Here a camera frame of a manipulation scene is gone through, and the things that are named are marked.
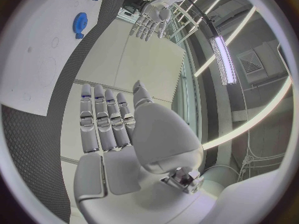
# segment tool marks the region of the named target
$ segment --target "black rubber mat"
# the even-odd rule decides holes
[[[2,106],[4,133],[17,169],[38,199],[67,223],[71,209],[60,163],[64,109],[73,81],[85,57],[116,18],[123,1],[102,1],[98,24],[76,47],[57,80],[47,117]]]

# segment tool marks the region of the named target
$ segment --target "blue gear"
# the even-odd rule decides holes
[[[85,12],[81,12],[76,15],[73,22],[73,31],[76,33],[76,39],[82,39],[83,34],[81,33],[84,28],[87,26],[87,14]]]

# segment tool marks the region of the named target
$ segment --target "air vent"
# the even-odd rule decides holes
[[[239,54],[239,61],[241,62],[246,74],[252,74],[254,72],[264,69],[264,66],[254,50],[249,50]]]

